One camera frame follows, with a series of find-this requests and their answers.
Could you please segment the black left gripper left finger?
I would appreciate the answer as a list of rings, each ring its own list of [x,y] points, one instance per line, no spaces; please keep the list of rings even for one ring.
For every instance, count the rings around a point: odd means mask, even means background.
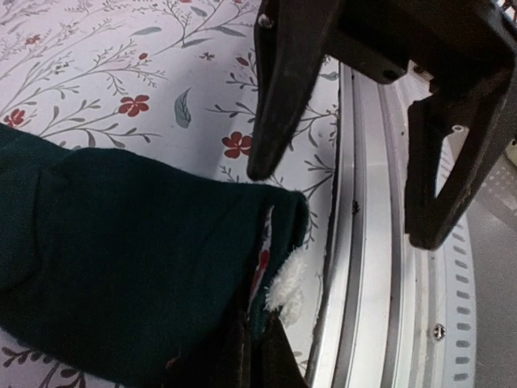
[[[270,178],[284,156],[339,15],[335,0],[261,2],[254,25],[258,102],[246,170],[250,179]]]

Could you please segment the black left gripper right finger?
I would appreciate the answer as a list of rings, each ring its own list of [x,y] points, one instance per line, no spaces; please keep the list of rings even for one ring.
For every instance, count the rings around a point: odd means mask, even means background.
[[[410,243],[439,248],[516,139],[516,70],[432,81],[408,109],[405,228]]]

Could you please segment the dark green sock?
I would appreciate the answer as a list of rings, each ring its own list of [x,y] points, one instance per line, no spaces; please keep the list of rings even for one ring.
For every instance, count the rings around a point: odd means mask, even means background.
[[[303,387],[305,196],[1,128],[1,327],[128,387]]]

